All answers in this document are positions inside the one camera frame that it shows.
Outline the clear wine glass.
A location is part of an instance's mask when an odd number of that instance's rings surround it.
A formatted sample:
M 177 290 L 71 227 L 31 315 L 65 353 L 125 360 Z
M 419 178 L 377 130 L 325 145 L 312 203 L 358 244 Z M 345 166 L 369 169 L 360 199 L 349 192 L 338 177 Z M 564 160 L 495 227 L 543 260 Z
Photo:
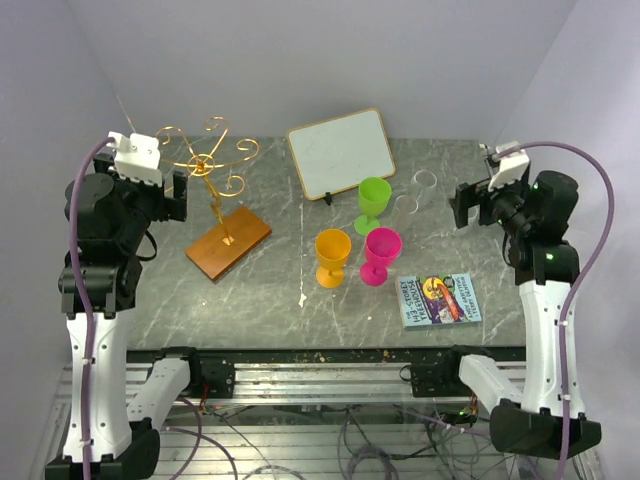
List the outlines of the clear wine glass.
M 390 228 L 399 234 L 405 232 L 411 226 L 418 209 L 419 205 L 413 197 L 398 196 L 393 205 Z
M 434 195 L 437 186 L 436 175 L 429 170 L 419 170 L 414 173 L 408 194 L 419 208 L 425 207 Z

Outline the pink plastic wine glass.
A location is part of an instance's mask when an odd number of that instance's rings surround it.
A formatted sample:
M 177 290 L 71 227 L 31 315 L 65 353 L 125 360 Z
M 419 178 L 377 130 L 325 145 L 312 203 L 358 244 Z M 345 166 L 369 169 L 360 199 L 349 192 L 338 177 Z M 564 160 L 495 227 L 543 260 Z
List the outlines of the pink plastic wine glass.
M 372 287 L 382 286 L 388 278 L 388 268 L 399 256 L 402 247 L 402 238 L 395 230 L 387 227 L 373 229 L 365 239 L 361 280 Z

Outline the orange plastic wine glass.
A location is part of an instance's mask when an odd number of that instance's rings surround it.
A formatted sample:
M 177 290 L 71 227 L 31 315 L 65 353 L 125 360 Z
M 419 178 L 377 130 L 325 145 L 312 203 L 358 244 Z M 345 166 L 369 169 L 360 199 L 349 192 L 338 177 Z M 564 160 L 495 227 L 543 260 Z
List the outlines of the orange plastic wine glass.
M 351 239 L 339 229 L 322 231 L 315 240 L 318 269 L 316 280 L 325 288 L 337 288 L 344 280 L 344 267 L 352 249 Z

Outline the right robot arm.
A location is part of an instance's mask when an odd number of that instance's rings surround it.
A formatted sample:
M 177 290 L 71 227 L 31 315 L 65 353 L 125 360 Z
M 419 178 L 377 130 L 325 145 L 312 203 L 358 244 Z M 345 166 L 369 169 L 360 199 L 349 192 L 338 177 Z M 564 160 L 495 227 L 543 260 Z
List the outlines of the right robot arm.
M 434 364 L 411 364 L 400 377 L 416 398 L 474 394 L 489 413 L 489 436 L 500 452 L 561 460 L 598 445 L 601 426 L 588 419 L 579 391 L 572 305 L 579 255 L 563 236 L 578 202 L 571 177 L 545 170 L 499 188 L 489 180 L 462 183 L 449 200 L 459 227 L 479 210 L 498 224 L 523 305 L 524 385 L 516 387 L 493 350 L 455 345 Z

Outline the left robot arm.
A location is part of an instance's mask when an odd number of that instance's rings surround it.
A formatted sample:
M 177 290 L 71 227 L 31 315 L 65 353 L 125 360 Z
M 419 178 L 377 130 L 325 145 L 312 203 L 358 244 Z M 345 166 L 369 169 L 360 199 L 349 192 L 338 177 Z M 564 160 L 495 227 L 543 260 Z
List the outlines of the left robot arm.
M 141 388 L 127 395 L 128 316 L 147 260 L 138 249 L 152 223 L 185 221 L 187 177 L 174 173 L 167 196 L 158 168 L 149 179 L 128 179 L 106 154 L 91 161 L 94 172 L 81 171 L 65 191 L 71 233 L 58 288 L 72 349 L 71 413 L 45 476 L 148 479 L 174 402 L 211 392 L 231 373 L 194 347 L 170 347 L 155 353 Z

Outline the green plastic wine glass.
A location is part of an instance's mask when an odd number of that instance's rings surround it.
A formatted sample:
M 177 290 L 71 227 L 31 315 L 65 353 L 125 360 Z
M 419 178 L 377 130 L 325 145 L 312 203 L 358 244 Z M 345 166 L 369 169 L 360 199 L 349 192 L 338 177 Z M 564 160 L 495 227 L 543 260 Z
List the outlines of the green plastic wine glass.
M 354 221 L 354 228 L 359 235 L 367 236 L 380 226 L 378 216 L 386 209 L 391 194 L 391 185 L 384 178 L 369 177 L 360 183 L 358 205 L 361 215 Z

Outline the treehouse children's book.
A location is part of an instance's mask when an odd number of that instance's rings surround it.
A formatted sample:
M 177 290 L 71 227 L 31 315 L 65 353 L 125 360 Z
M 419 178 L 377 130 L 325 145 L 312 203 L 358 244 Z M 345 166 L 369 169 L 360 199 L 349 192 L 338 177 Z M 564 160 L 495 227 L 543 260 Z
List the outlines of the treehouse children's book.
M 395 286 L 405 329 L 482 322 L 469 273 L 400 276 Z

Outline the small whiteboard wooden frame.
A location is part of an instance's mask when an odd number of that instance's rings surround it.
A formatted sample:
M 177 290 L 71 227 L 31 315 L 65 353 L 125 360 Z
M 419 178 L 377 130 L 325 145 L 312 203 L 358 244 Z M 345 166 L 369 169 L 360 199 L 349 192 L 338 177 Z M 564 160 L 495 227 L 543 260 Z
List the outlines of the small whiteboard wooden frame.
M 368 177 L 395 174 L 381 113 L 369 108 L 290 130 L 286 135 L 303 194 L 321 200 Z

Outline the aluminium rail frame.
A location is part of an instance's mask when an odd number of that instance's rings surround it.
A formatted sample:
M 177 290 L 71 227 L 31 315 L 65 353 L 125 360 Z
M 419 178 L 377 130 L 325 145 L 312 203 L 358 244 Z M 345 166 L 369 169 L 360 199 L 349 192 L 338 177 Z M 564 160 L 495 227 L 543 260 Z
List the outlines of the aluminium rail frame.
M 589 477 L 582 460 L 587 450 L 561 460 L 498 451 L 489 413 L 474 394 L 414 397 L 401 373 L 411 364 L 434 364 L 447 350 L 200 351 L 231 375 L 211 392 L 174 402 L 148 479 Z M 523 387 L 526 355 L 491 350 L 499 368 Z M 127 352 L 129 397 L 157 352 Z M 72 365 L 59 389 L 65 441 L 71 377 Z

